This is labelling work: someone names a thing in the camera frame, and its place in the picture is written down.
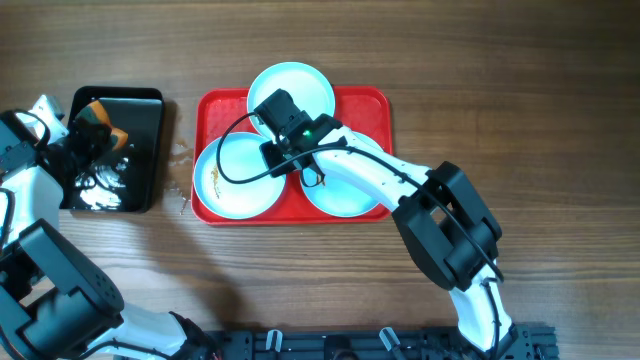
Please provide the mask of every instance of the round plate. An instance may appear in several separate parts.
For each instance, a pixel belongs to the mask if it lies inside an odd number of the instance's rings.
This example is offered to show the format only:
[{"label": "round plate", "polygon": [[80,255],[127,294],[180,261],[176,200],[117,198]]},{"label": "round plate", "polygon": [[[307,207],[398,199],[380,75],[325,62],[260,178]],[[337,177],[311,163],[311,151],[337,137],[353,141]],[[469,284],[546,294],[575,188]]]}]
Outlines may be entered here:
[{"label": "round plate", "polygon": [[[222,178],[216,166],[216,139],[202,151],[193,170],[193,187],[200,201],[211,212],[227,219],[247,219],[270,208],[284,189],[285,176],[262,179],[242,185],[231,184]],[[257,175],[267,166],[262,160],[258,134],[231,133],[222,144],[220,165],[231,179],[246,179]]]},{"label": "round plate", "polygon": [[[370,137],[357,132],[354,134],[367,145],[382,150]],[[308,185],[313,185],[318,181],[318,175],[309,168],[304,169],[301,176],[304,176]],[[337,217],[360,216],[378,205],[376,200],[355,186],[330,176],[325,176],[324,184],[314,187],[302,185],[302,190],[315,207]]]},{"label": "round plate", "polygon": [[[247,96],[247,111],[252,112],[274,91],[286,90],[300,110],[315,120],[320,114],[333,116],[336,99],[327,78],[315,68],[297,62],[286,62],[263,71],[251,84]],[[264,137],[273,139],[271,130],[252,116],[251,124]]]}]

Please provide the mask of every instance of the wood grain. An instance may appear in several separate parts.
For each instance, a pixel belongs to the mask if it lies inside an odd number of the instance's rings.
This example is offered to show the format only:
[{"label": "wood grain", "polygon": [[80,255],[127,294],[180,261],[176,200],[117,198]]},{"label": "wood grain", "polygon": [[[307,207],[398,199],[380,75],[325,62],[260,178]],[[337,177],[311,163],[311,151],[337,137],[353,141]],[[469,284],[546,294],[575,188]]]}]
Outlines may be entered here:
[{"label": "wood grain", "polygon": [[396,152],[461,166],[500,221],[501,294],[564,359],[640,352],[637,1],[27,1],[0,5],[0,109],[83,85],[171,99],[144,215],[61,212],[125,298],[205,329],[454,325],[392,221],[212,228],[188,210],[195,109],[281,61],[379,87]]}]

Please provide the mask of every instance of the black tray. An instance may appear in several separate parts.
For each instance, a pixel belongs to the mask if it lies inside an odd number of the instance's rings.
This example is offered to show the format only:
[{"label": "black tray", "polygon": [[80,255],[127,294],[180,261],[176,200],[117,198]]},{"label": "black tray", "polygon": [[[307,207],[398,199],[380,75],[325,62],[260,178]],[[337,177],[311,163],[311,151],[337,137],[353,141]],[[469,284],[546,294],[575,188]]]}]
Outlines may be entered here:
[{"label": "black tray", "polygon": [[100,99],[109,114],[113,126],[129,134],[125,152],[105,155],[100,161],[113,161],[121,154],[128,154],[134,160],[131,176],[123,181],[125,188],[118,189],[119,195],[96,196],[97,189],[73,190],[65,194],[62,209],[98,210],[116,212],[145,212],[151,207],[153,184],[157,167],[160,143],[160,129],[164,117],[164,100],[162,93],[153,88],[129,88],[85,86],[76,91],[69,114],[69,124],[74,126],[73,119],[80,110],[94,100]]}]

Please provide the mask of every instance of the crumbs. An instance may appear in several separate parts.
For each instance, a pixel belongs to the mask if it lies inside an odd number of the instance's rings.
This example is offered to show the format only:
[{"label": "crumbs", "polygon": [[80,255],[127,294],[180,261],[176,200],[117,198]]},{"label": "crumbs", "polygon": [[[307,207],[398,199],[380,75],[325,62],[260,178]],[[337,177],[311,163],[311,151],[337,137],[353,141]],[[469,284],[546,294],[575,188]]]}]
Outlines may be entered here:
[{"label": "crumbs", "polygon": [[211,178],[213,179],[213,191],[216,193],[216,197],[220,199],[220,188],[218,187],[220,172],[218,171],[218,165],[215,165],[211,170]]}]

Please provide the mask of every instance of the red tray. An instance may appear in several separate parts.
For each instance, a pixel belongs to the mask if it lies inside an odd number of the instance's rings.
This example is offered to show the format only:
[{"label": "red tray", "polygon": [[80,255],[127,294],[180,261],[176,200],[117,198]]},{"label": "red tray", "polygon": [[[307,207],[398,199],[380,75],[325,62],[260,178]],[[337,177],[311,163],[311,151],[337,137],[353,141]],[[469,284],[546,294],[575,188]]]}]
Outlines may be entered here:
[{"label": "red tray", "polygon": [[[389,101],[380,90],[371,86],[335,86],[336,112],[334,117],[352,130],[368,135],[384,151],[392,154],[391,113]],[[249,89],[215,89],[198,104],[196,141],[193,163],[204,148],[247,112]],[[256,133],[249,119],[235,131]],[[315,223],[373,222],[389,216],[382,205],[368,213],[352,218],[339,218],[318,210],[304,195],[298,172],[287,175],[287,183],[278,201],[262,214],[244,220],[231,220],[209,211],[198,199],[191,186],[191,209],[198,219],[209,225],[286,225]]]}]

